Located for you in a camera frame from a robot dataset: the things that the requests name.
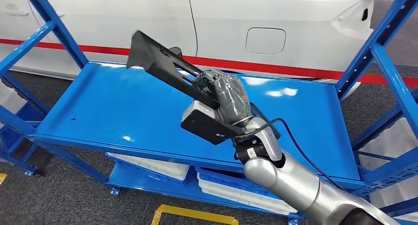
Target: white storage bin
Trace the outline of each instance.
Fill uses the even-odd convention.
[[[415,147],[418,147],[418,140],[407,120],[403,117],[371,140],[360,151],[396,158]],[[365,155],[359,155],[359,159],[361,165],[369,170],[376,169],[388,162],[387,160]],[[418,177],[414,176],[371,193],[370,201],[378,208],[381,208],[415,198],[418,196],[417,185]],[[404,215],[401,218],[418,222],[418,213]]]
[[[107,153],[108,156],[117,158],[121,161],[125,161],[136,166],[158,172],[168,177],[175,178],[180,181],[186,179],[187,172],[189,171],[189,165],[184,165],[174,162],[164,162],[154,159],[133,157],[117,153]]]

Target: white plastic tray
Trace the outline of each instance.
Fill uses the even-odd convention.
[[[186,179],[186,175],[190,167],[189,165],[174,162],[164,162],[154,159],[133,157],[117,153],[108,152],[107,154],[111,157],[118,158],[119,160],[126,161],[128,163],[146,168],[154,172],[158,172],[160,174],[175,178],[180,181],[184,181],[184,179]]]
[[[265,209],[267,211],[278,214],[289,215],[289,213],[297,213],[297,210],[286,204],[283,200],[271,198],[268,196],[248,192],[213,182],[202,180],[197,174],[199,187],[202,192],[211,194],[224,199],[229,199],[238,203],[250,205],[256,208]]]

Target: metal bracket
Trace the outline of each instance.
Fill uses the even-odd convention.
[[[118,195],[120,193],[119,187],[112,187],[112,190],[110,190],[111,195]]]

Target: gray floor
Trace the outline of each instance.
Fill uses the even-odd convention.
[[[398,66],[404,76],[418,76],[418,69]],[[44,103],[52,106],[69,81],[23,73],[13,73]],[[385,85],[362,84],[342,103],[351,138],[394,105]],[[74,150],[104,173],[113,163],[100,152]],[[0,224],[2,225],[141,225],[151,224],[154,211],[162,203],[236,217],[240,224],[280,225],[278,216],[215,206],[142,191],[123,190],[111,196],[109,189],[83,173],[39,149],[31,158],[46,174],[28,178],[19,169],[0,163],[0,173],[8,176],[0,185]],[[174,215],[163,215],[160,224],[213,224]]]

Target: white car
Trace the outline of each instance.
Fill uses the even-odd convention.
[[[120,48],[129,48],[131,35],[141,30],[166,47],[180,47],[183,55],[203,57],[192,61],[200,66],[242,74],[312,78],[312,74],[304,75],[306,69],[342,72],[347,68],[372,32],[374,0],[49,2],[88,59],[126,62],[126,53],[119,55]],[[0,0],[0,59],[42,24],[28,0]],[[42,42],[45,48],[31,50],[14,69],[73,79],[79,68],[55,44],[59,41],[54,34]],[[299,68],[283,71],[286,67]]]

